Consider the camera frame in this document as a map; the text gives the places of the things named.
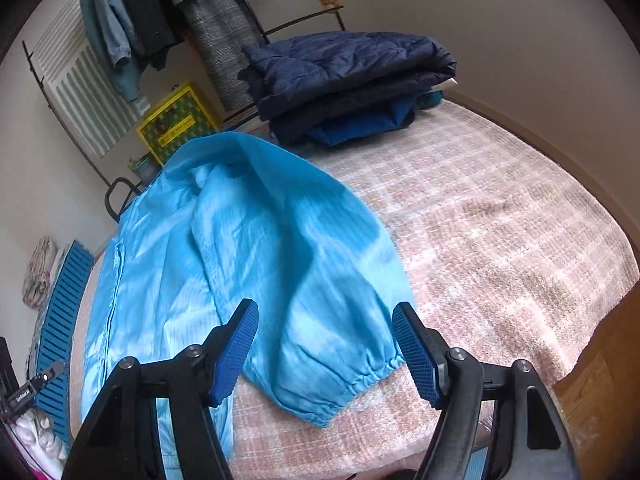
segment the yellow box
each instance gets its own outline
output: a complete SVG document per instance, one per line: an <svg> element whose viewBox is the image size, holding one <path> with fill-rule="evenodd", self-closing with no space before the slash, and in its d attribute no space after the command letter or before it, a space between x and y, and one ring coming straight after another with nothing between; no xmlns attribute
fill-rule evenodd
<svg viewBox="0 0 640 480"><path fill-rule="evenodd" d="M187 140L220 131L222 121L202 104L191 81L150 110L136 128L149 152L164 166Z"/></svg>

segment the blue gripper pad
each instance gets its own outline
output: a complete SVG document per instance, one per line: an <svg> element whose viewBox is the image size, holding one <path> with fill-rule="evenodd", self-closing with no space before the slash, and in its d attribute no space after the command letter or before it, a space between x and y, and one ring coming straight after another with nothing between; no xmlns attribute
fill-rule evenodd
<svg viewBox="0 0 640 480"><path fill-rule="evenodd" d="M407 305L411 313L417 318L417 314L409 303L398 303L394 308L392 317L394 336L398 341L420 397L428 400L432 408L439 410L444 403L444 395L438 386L436 363L426 345L416 333L416 328L409 322L405 312L406 307L403 308L403 305Z"/></svg>
<svg viewBox="0 0 640 480"><path fill-rule="evenodd" d="M226 328L232 333L216 363L213 386L209 392L214 407L219 406L234 390L258 330L258 304L254 300L242 300Z"/></svg>

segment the elastic cuff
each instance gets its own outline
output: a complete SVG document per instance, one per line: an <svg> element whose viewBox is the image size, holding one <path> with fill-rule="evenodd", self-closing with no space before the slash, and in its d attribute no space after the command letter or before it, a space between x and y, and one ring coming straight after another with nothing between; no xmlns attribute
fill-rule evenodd
<svg viewBox="0 0 640 480"><path fill-rule="evenodd" d="M349 404L357 394L362 393L364 390L373 386L378 381L385 379L391 375L391 372L397 370L404 364L404 358L402 354L396 354L386 365L378 370L372 371L361 377L353 384L349 384L343 393L340 394L338 401L331 405L318 406L318 410L321 413L315 413L309 420L312 424L315 424L319 428L325 428L329 425L329 422L334 418L341 409Z"/></svg>

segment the stack of folded clothes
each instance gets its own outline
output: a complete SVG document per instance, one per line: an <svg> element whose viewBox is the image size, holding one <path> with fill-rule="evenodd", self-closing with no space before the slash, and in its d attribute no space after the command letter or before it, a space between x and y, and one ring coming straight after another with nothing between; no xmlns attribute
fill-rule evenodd
<svg viewBox="0 0 640 480"><path fill-rule="evenodd" d="M307 134L333 146L405 128L456 74L443 46L395 32L322 32L245 53L239 78L281 144Z"/></svg>

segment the blue garment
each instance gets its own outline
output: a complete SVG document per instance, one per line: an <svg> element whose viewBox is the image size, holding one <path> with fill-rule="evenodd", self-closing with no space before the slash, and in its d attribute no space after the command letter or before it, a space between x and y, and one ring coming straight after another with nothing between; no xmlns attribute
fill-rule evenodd
<svg viewBox="0 0 640 480"><path fill-rule="evenodd" d="M250 65L240 77L249 82L249 95L265 121L381 77L425 72L433 86L456 73L456 62L443 46L399 32L338 30L244 50Z"/></svg>
<svg viewBox="0 0 640 480"><path fill-rule="evenodd" d="M324 120L426 93L456 73L435 41L394 32L323 32L245 51L251 64L239 77L281 143Z"/></svg>
<svg viewBox="0 0 640 480"><path fill-rule="evenodd" d="M307 161L227 132L184 144L124 213L88 326L82 417L120 358L170 358L242 298L260 308L245 376L317 426L403 362L391 313L412 294L382 224ZM171 469L163 402L158 417ZM230 399L214 419L228 455Z"/></svg>
<svg viewBox="0 0 640 480"><path fill-rule="evenodd" d="M86 38L104 73L113 84L116 92L127 103L135 101L138 98L138 85L140 84L140 76L142 76L143 64L136 56L132 56L128 63L114 67L104 46L98 16L95 12L95 0L80 0L80 10Z"/></svg>
<svg viewBox="0 0 640 480"><path fill-rule="evenodd" d="M335 146L349 139L401 130L414 122L416 108L425 110L440 101L442 92L403 95L335 119L324 120L306 134L327 146Z"/></svg>
<svg viewBox="0 0 640 480"><path fill-rule="evenodd" d="M134 52L144 54L123 0L95 0L95 10L113 66L129 62Z"/></svg>

